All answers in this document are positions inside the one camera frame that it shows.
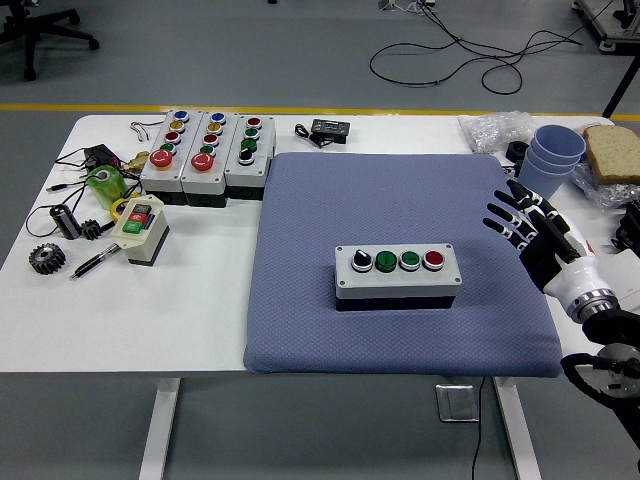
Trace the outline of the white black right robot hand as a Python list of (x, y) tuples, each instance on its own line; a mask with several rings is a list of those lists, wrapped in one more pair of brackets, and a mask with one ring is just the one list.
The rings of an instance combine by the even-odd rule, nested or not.
[(485, 218), (483, 224), (516, 248), (534, 285), (565, 308), (583, 295), (608, 290), (591, 246), (574, 223), (519, 182), (509, 179), (507, 186), (509, 193), (494, 192), (501, 205), (487, 205), (499, 219)]

